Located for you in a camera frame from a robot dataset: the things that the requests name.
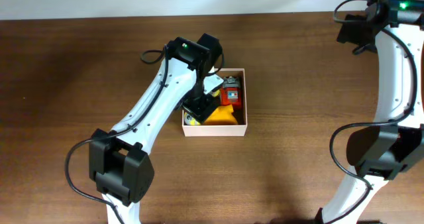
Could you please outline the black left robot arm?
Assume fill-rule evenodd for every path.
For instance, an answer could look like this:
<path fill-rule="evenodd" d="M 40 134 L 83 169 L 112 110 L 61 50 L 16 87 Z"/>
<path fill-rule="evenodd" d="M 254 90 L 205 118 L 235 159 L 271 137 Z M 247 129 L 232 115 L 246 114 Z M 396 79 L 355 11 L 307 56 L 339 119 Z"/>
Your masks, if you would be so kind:
<path fill-rule="evenodd" d="M 131 111 L 109 131 L 97 129 L 89 144 L 89 177 L 107 203 L 109 223 L 139 223 L 140 201 L 154 169 L 149 154 L 168 117 L 182 108 L 203 123 L 219 106 L 212 96 L 223 84 L 214 64 L 223 59 L 219 40 L 182 37 L 160 52 L 160 69 Z"/>

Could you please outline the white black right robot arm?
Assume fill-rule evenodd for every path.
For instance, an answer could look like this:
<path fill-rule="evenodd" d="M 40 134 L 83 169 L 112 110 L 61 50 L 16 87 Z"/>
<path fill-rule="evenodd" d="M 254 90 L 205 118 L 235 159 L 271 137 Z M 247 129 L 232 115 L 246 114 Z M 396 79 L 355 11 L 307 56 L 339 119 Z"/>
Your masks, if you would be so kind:
<path fill-rule="evenodd" d="M 341 20 L 337 40 L 354 54 L 374 52 L 379 61 L 374 120 L 351 123 L 345 177 L 316 223 L 358 223 L 376 193 L 423 158 L 423 2 L 366 0 L 364 15 Z"/>

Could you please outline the yellow grey toy ball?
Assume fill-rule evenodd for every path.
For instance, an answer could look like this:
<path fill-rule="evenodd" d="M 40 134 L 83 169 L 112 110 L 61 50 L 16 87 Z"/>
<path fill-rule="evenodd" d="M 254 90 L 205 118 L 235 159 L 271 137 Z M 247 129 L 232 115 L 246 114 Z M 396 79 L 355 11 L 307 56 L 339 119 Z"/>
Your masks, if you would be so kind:
<path fill-rule="evenodd" d="M 195 118 L 193 118 L 189 113 L 184 112 L 184 123 L 189 126 L 198 126 L 201 125 Z"/>

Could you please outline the red toy fire truck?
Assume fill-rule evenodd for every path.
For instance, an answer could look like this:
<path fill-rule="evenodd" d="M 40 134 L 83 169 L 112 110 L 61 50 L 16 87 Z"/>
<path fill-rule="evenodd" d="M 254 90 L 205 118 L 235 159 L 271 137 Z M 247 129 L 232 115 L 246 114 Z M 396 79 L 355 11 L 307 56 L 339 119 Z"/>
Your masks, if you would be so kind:
<path fill-rule="evenodd" d="M 242 109 L 242 91 L 239 77 L 224 77 L 220 89 L 221 105 L 232 105 L 234 110 Z"/>

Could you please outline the yellow wooden rattle drum toy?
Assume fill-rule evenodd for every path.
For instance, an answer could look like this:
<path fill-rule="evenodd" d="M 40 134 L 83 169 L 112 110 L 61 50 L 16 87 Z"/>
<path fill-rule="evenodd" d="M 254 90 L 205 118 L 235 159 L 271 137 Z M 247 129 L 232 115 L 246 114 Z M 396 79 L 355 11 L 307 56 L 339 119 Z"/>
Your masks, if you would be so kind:
<path fill-rule="evenodd" d="M 216 91 L 212 91 L 210 94 L 211 94 L 213 97 L 219 97 L 219 96 L 220 96 L 220 93 L 221 93 L 221 91 L 218 89 L 218 90 L 216 90 Z"/>

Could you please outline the orange toy fish figure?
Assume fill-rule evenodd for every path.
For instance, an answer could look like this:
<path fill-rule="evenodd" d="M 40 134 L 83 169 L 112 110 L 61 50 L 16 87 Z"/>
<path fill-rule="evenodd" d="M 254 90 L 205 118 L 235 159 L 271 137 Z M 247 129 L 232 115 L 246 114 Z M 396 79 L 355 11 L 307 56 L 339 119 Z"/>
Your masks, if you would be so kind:
<path fill-rule="evenodd" d="M 218 106 L 203 125 L 238 125 L 232 105 Z"/>

